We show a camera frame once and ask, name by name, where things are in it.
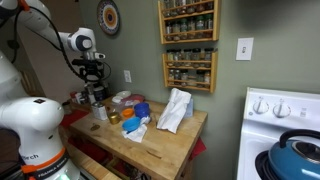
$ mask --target wooden spice rack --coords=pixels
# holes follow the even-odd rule
[[[183,15],[177,15],[174,17],[164,17],[163,12],[164,11],[170,11],[174,9],[180,9],[183,7],[189,7],[189,6],[196,6],[200,4],[206,4],[206,3],[214,3],[214,8],[213,10],[205,10],[202,12],[194,12],[192,14],[183,14]],[[197,3],[193,4],[188,4],[184,6],[178,6],[175,8],[169,8],[169,9],[164,9],[164,4],[160,1],[158,1],[158,14],[159,14],[159,27],[160,27],[160,38],[161,38],[161,44],[172,44],[172,43],[185,43],[185,42],[203,42],[203,41],[217,41],[219,39],[219,29],[220,29],[220,0],[202,0]],[[168,21],[175,21],[179,20],[181,18],[188,18],[188,17],[195,17],[199,15],[205,15],[205,14],[212,14],[213,17],[213,29],[206,29],[206,30],[197,30],[197,31],[187,31],[187,32],[181,32],[181,33],[170,33],[166,34],[166,27],[165,24]],[[168,36],[177,36],[177,35],[182,35],[186,33],[209,33],[210,38],[199,38],[199,39],[186,39],[186,40],[171,40],[167,41],[166,37]]]
[[[165,87],[175,87],[175,88],[185,88],[185,89],[194,89],[194,90],[201,90],[201,91],[209,91],[210,93],[213,93],[216,88],[216,79],[217,79],[217,60],[218,60],[218,52],[213,52],[211,56],[211,61],[206,60],[199,60],[199,61],[191,61],[191,60],[178,60],[178,61],[169,61],[167,58],[167,54],[162,54],[162,62],[163,62],[163,74],[164,74],[164,84]],[[200,54],[200,59],[204,59],[204,53]],[[193,66],[169,66],[168,63],[199,63],[199,64],[206,64],[211,63],[211,67],[205,68],[205,67],[198,67],[194,68]],[[204,83],[204,82],[191,82],[191,81],[184,81],[184,80],[169,80],[169,70],[170,69],[188,69],[188,70],[205,70],[210,71],[211,78],[210,83]],[[194,83],[194,84],[201,84],[201,85],[207,85],[209,87],[197,87],[197,86],[182,86],[182,85],[176,85],[176,84],[170,84],[172,82],[186,82],[188,83]]]

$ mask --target stove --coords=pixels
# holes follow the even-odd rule
[[[237,180],[277,179],[268,165],[268,150],[288,130],[320,131],[320,95],[249,87],[243,118]],[[320,145],[313,138],[294,139]],[[258,172],[271,177],[261,178]]]

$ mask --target tissue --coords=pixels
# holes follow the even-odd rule
[[[171,90],[169,103],[159,118],[157,128],[167,129],[172,133],[176,133],[177,128],[186,113],[190,99],[190,93],[173,88]]]

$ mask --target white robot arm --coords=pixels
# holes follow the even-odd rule
[[[82,52],[82,60],[75,65],[89,69],[96,60],[105,58],[97,53],[93,31],[80,28],[75,33],[58,33],[50,26],[48,9],[39,0],[0,0],[0,24],[19,12],[25,11],[18,22],[47,39],[56,47]],[[79,179],[80,171],[69,159],[58,133],[63,118],[58,102],[47,98],[28,97],[21,85],[19,72],[0,50],[0,128],[14,130],[20,137],[19,154],[25,162],[23,171],[36,179]]]

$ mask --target blue cup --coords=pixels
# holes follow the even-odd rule
[[[134,106],[134,113],[137,117],[139,118],[143,118],[143,117],[147,117],[150,116],[150,108],[149,108],[149,104],[142,102],[139,104],[136,104]]]

